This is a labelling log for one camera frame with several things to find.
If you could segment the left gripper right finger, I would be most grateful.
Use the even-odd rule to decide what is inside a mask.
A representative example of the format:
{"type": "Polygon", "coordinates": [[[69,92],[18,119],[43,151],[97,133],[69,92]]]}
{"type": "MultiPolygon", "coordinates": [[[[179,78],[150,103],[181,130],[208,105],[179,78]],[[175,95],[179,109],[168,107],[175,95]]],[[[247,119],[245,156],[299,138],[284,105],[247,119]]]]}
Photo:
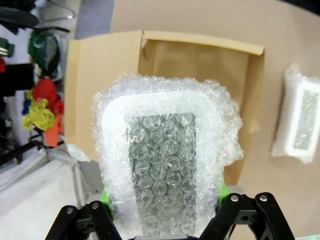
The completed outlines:
{"type": "Polygon", "coordinates": [[[230,240],[236,226],[247,226],[255,240],[295,240],[275,197],[269,192],[251,198],[238,185],[224,186],[222,192],[199,189],[199,226],[207,226],[199,240],[230,240]]]}

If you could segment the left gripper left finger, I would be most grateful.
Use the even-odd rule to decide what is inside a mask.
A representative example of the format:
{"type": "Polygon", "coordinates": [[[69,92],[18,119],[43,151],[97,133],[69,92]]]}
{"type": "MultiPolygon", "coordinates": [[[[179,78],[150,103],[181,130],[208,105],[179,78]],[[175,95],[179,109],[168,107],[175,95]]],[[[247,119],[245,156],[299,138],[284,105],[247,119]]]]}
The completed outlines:
{"type": "Polygon", "coordinates": [[[93,200],[81,208],[65,205],[57,215],[57,240],[120,240],[109,201],[93,200]]]}

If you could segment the bubble-wrapped white clock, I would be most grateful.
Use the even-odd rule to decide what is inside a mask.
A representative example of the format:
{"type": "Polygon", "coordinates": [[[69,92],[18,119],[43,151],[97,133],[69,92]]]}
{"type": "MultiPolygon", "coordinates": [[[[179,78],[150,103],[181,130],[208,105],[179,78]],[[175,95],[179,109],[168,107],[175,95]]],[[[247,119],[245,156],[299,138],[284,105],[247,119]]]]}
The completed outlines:
{"type": "Polygon", "coordinates": [[[303,75],[293,63],[284,72],[284,94],[271,155],[312,163],[319,139],[320,78],[303,75]]]}
{"type": "Polygon", "coordinates": [[[112,218],[124,239],[200,236],[243,122],[215,80],[123,75],[93,99],[93,134],[112,218]]]}

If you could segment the white cover sheet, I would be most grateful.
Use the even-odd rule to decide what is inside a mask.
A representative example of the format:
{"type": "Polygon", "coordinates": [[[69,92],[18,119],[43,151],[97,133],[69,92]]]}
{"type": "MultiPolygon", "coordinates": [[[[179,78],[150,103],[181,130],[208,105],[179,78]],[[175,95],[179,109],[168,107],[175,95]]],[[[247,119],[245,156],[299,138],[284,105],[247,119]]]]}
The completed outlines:
{"type": "Polygon", "coordinates": [[[30,150],[0,166],[0,240],[45,240],[63,206],[81,208],[102,191],[99,164],[81,151],[30,150]]]}

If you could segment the orange cloth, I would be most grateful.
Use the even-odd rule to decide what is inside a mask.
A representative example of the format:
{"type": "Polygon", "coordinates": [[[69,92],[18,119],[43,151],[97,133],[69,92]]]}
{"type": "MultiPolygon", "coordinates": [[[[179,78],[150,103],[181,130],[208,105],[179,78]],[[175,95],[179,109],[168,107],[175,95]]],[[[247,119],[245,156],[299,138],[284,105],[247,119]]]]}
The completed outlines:
{"type": "Polygon", "coordinates": [[[57,114],[53,126],[44,132],[46,144],[50,147],[57,147],[60,135],[64,133],[63,115],[57,114]]]}

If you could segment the yellow cloth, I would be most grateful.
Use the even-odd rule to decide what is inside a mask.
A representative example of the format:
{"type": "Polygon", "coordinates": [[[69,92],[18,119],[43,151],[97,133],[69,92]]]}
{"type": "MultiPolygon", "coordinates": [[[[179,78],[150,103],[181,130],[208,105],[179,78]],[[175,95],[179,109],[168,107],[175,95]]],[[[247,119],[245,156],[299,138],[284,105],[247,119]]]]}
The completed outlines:
{"type": "Polygon", "coordinates": [[[36,127],[42,131],[50,129],[55,122],[54,113],[48,108],[49,101],[45,98],[35,100],[33,90],[26,92],[26,100],[30,101],[28,113],[22,117],[21,124],[27,130],[31,131],[36,127]]]}

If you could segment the red cloth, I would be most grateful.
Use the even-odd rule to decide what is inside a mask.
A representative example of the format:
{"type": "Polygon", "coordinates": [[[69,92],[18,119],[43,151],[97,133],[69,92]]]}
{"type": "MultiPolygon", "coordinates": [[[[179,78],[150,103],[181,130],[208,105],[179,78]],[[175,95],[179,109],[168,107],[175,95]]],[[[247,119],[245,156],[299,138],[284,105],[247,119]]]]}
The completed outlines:
{"type": "Polygon", "coordinates": [[[35,107],[42,113],[59,117],[64,115],[64,103],[50,78],[41,78],[31,95],[35,100],[35,107]]]}

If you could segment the green garment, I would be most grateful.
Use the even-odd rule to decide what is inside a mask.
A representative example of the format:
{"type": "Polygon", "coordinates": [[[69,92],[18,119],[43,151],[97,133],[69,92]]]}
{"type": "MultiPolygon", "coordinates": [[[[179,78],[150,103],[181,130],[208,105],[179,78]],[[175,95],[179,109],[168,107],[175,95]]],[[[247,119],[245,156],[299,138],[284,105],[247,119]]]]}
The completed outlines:
{"type": "Polygon", "coordinates": [[[57,38],[47,31],[33,31],[28,42],[28,54],[41,70],[41,76],[53,78],[60,63],[57,38]]]}

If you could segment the open brown cardboard box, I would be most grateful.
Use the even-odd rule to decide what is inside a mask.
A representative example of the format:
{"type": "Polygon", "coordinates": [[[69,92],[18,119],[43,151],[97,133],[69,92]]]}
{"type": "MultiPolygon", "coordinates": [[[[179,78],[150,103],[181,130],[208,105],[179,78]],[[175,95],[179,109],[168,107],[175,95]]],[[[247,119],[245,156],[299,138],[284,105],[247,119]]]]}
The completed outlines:
{"type": "Polygon", "coordinates": [[[164,31],[127,31],[72,40],[64,87],[64,139],[97,158],[92,131],[94,95],[123,74],[216,80],[240,110],[245,153],[261,129],[265,49],[225,38],[164,31]]]}

